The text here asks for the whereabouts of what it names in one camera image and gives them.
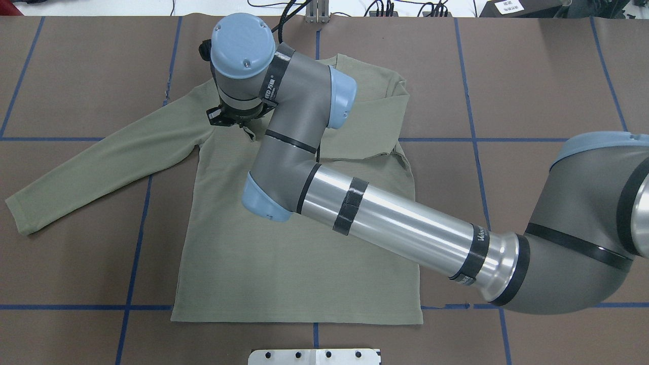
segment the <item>sleeve cuff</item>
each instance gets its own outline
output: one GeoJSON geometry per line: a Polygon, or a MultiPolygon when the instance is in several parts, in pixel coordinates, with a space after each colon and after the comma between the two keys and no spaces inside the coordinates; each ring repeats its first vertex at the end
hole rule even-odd
{"type": "Polygon", "coordinates": [[[11,211],[11,214],[14,216],[14,220],[16,221],[16,227],[18,228],[18,232],[20,232],[20,234],[27,236],[28,234],[36,231],[35,229],[33,229],[33,227],[29,225],[29,221],[27,219],[27,216],[25,215],[25,211],[23,210],[23,207],[21,206],[20,202],[18,202],[18,199],[16,199],[15,195],[8,197],[5,200],[5,203],[9,207],[9,211],[11,211]]]}

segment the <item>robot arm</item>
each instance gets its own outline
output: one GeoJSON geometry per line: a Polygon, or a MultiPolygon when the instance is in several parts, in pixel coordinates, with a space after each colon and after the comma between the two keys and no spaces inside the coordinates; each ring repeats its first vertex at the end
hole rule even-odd
{"type": "Polygon", "coordinates": [[[263,104],[275,108],[242,197],[259,216],[286,221],[297,212],[475,286],[495,305],[536,314],[601,302],[634,254],[649,256],[647,135],[569,140],[526,232],[495,234],[315,163],[325,128],[345,122],[356,83],[276,47],[261,19],[223,18],[211,63],[229,115],[245,121],[263,104]]]}

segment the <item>black tape band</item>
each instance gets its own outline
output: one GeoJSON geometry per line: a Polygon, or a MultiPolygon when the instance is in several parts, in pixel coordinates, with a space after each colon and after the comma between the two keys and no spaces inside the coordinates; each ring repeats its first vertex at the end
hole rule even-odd
{"type": "Polygon", "coordinates": [[[473,284],[476,281],[480,269],[482,269],[482,265],[485,263],[488,250],[489,231],[474,224],[473,241],[471,242],[469,254],[457,274],[449,277],[449,279],[464,285],[473,284]]]}
{"type": "Polygon", "coordinates": [[[311,169],[311,172],[309,172],[309,176],[306,178],[306,182],[304,183],[304,186],[302,187],[302,193],[300,193],[300,199],[297,201],[297,209],[295,212],[297,214],[302,214],[302,206],[304,205],[304,198],[306,198],[306,193],[309,191],[309,187],[311,186],[311,182],[313,181],[313,177],[315,176],[315,173],[318,172],[318,169],[322,166],[321,164],[315,164],[313,168],[311,169]]]}
{"type": "Polygon", "coordinates": [[[516,260],[514,273],[511,274],[505,290],[496,299],[490,301],[491,304],[499,307],[509,303],[516,296],[530,267],[530,243],[525,236],[521,236],[520,234],[517,234],[517,236],[519,238],[519,257],[516,260]]]}
{"type": "Polygon", "coordinates": [[[566,247],[567,249],[581,253],[584,256],[592,258],[593,260],[597,260],[603,264],[607,264],[626,273],[629,272],[629,270],[631,269],[631,264],[633,264],[632,259],[624,257],[614,251],[611,251],[608,248],[596,245],[592,242],[582,240],[581,238],[577,238],[563,232],[555,231],[542,225],[529,223],[527,229],[525,230],[525,233],[533,234],[554,244],[566,247]]]}
{"type": "Polygon", "coordinates": [[[635,249],[633,244],[633,236],[631,235],[631,213],[635,204],[635,197],[640,190],[640,186],[649,174],[649,157],[642,161],[638,167],[635,168],[631,176],[626,181],[620,199],[617,201],[617,236],[624,248],[630,253],[640,256],[638,250],[635,249]]]}
{"type": "Polygon", "coordinates": [[[277,106],[275,97],[277,96],[277,91],[280,89],[282,78],[286,73],[289,62],[291,62],[293,53],[295,53],[295,50],[284,43],[277,47],[273,60],[268,65],[266,76],[263,78],[262,89],[259,90],[259,98],[264,103],[273,107],[277,106]]]}
{"type": "Polygon", "coordinates": [[[352,227],[352,223],[354,223],[356,213],[358,213],[358,207],[361,205],[361,201],[363,201],[363,194],[365,193],[365,189],[367,189],[367,185],[367,181],[363,181],[357,177],[352,179],[345,200],[343,200],[343,204],[340,206],[338,217],[334,222],[334,231],[345,236],[349,234],[349,229],[352,227]]]}
{"type": "Polygon", "coordinates": [[[313,154],[315,154],[315,152],[318,150],[318,149],[315,148],[315,147],[312,147],[312,146],[310,146],[310,145],[308,145],[308,144],[304,144],[304,143],[302,143],[302,142],[300,142],[300,141],[298,141],[298,140],[294,140],[294,139],[292,139],[291,137],[284,136],[284,135],[281,134],[281,133],[277,133],[277,132],[275,132],[275,131],[271,131],[270,129],[266,129],[266,135],[269,136],[269,137],[273,137],[273,138],[275,138],[275,139],[277,139],[277,140],[280,140],[280,141],[282,141],[282,142],[285,142],[285,143],[288,143],[288,144],[292,144],[292,145],[294,145],[295,147],[301,148],[301,149],[303,149],[303,150],[305,150],[305,151],[307,151],[307,152],[313,153],[313,154]]]}

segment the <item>blue joint cap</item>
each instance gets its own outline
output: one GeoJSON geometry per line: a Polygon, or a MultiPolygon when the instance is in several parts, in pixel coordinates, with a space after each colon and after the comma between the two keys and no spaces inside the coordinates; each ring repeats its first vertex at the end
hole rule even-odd
{"type": "Polygon", "coordinates": [[[559,156],[552,163],[554,166],[560,160],[570,157],[579,152],[590,151],[592,149],[619,146],[640,146],[649,147],[649,134],[632,134],[629,132],[590,132],[580,134],[567,140],[559,156]]]}
{"type": "Polygon", "coordinates": [[[273,33],[252,14],[226,16],[212,31],[210,56],[214,68],[231,79],[248,79],[270,65],[275,54],[273,33]]]}
{"type": "Polygon", "coordinates": [[[356,99],[356,80],[329,66],[331,73],[331,109],[327,128],[338,129],[345,124],[356,99]]]}
{"type": "Polygon", "coordinates": [[[270,219],[271,221],[287,221],[292,212],[284,209],[276,201],[272,200],[256,182],[252,179],[250,172],[243,187],[243,196],[241,197],[243,206],[249,211],[260,217],[270,219]]]}

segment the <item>shirt sleeve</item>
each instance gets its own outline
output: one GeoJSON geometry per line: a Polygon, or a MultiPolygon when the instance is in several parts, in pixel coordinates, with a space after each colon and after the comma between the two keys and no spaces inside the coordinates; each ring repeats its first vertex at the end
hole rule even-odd
{"type": "Polygon", "coordinates": [[[18,231],[30,234],[187,157],[214,127],[205,110],[218,103],[214,82],[111,134],[6,199],[18,231]]]}

